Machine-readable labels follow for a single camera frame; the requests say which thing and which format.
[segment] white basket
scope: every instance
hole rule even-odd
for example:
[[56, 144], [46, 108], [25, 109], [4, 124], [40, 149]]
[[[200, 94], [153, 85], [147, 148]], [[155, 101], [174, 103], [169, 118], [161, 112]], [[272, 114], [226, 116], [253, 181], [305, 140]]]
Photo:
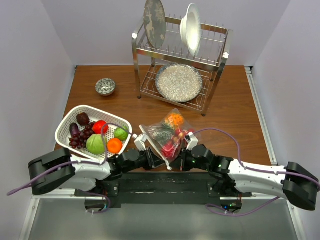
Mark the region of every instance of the white basket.
[[[132, 133], [131, 124], [127, 120], [124, 120], [121, 117], [112, 115], [108, 112], [101, 111], [97, 108], [87, 106], [87, 105], [76, 106], [64, 117], [64, 119], [58, 126], [57, 130], [55, 131], [55, 140], [60, 146], [64, 148], [68, 148], [70, 149], [70, 151], [75, 152], [88, 159], [92, 159], [92, 160], [98, 159], [102, 162], [103, 160], [105, 160], [106, 154], [105, 153], [102, 153], [99, 155], [92, 154], [86, 148], [82, 148], [79, 150], [79, 149], [73, 149], [72, 147], [69, 146], [69, 142], [70, 142], [69, 138], [71, 138], [70, 124], [77, 123], [77, 115], [80, 113], [86, 113], [89, 116], [90, 122], [97, 122], [99, 120], [103, 120], [110, 124], [117, 124], [121, 127], [126, 126], [129, 129], [129, 132]], [[84, 126], [80, 126], [78, 123], [77, 125], [79, 127], [79, 131], [82, 131], [83, 129], [85, 129]], [[108, 141], [114, 138], [114, 131], [116, 128], [117, 127], [114, 125], [108, 126], [108, 131], [105, 134]], [[126, 141], [122, 142], [123, 144], [122, 149], [118, 154], [123, 153], [123, 151], [126, 149], [130, 141], [130, 138], [131, 138], [131, 135], [129, 134]], [[113, 153], [108, 152], [108, 158], [112, 157], [113, 155], [114, 155]]]

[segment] wooden table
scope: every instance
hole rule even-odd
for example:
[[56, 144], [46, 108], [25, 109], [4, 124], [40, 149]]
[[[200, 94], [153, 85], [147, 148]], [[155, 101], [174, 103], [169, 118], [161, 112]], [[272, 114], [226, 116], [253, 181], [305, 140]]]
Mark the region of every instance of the wooden table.
[[[148, 67], [140, 67], [142, 79]], [[126, 119], [131, 123], [133, 132], [140, 134], [139, 125], [160, 122], [176, 106], [147, 96], [137, 99], [134, 74], [131, 65], [78, 66], [64, 115], [78, 105], [89, 105]], [[115, 81], [116, 89], [110, 96], [100, 96], [95, 91], [96, 82], [103, 78]], [[243, 66], [225, 68], [205, 117], [199, 112], [178, 109], [196, 130], [214, 127], [232, 134], [240, 144], [244, 162], [271, 164]], [[222, 133], [205, 131], [201, 133], [201, 143], [214, 154], [237, 158], [235, 143]], [[134, 147], [131, 140], [128, 148]], [[166, 167], [161, 166], [157, 171], [166, 171]]]

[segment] metal dish rack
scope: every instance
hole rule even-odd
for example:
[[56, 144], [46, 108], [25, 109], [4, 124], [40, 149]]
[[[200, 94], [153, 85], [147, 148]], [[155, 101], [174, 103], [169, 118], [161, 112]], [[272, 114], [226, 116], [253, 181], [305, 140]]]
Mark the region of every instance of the metal dish rack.
[[[197, 56], [192, 56], [181, 41], [181, 18], [166, 17], [166, 34], [161, 48], [149, 45], [144, 29], [143, 18], [132, 34], [132, 53], [135, 73], [136, 92], [179, 107], [201, 112], [206, 116], [210, 102], [217, 89], [221, 75], [229, 58], [233, 31], [216, 25], [201, 24], [200, 48]], [[143, 81], [140, 81], [138, 55], [151, 57], [151, 65]], [[160, 67], [168, 63], [186, 64], [195, 67], [202, 76], [202, 89], [199, 95], [188, 102], [170, 101], [158, 92], [156, 75]]]

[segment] small patterned bowl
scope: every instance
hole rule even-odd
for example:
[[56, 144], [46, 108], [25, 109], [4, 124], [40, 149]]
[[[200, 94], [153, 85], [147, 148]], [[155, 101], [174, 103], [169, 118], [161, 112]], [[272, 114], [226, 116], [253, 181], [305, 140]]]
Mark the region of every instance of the small patterned bowl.
[[116, 89], [116, 83], [110, 78], [100, 79], [95, 84], [95, 90], [101, 96], [109, 96], [114, 93]]

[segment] gray wall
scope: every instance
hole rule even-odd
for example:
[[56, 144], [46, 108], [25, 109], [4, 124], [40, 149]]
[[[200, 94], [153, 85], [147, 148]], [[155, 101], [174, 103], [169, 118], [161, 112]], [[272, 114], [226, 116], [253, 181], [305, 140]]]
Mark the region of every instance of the gray wall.
[[[41, 0], [75, 65], [133, 64], [131, 36], [145, 0]], [[228, 64], [253, 66], [290, 0], [193, 0], [201, 21], [234, 30]], [[162, 0], [165, 13], [186, 15], [191, 1]], [[144, 58], [141, 64], [149, 64]]]
[[16, 240], [31, 190], [28, 162], [53, 150], [73, 66], [39, 0], [0, 7], [0, 239]]
[[[319, 1], [291, 0], [253, 68], [277, 160], [282, 165], [297, 162], [318, 178], [319, 16]], [[301, 210], [300, 215], [308, 239], [318, 240], [319, 203], [315, 212]]]

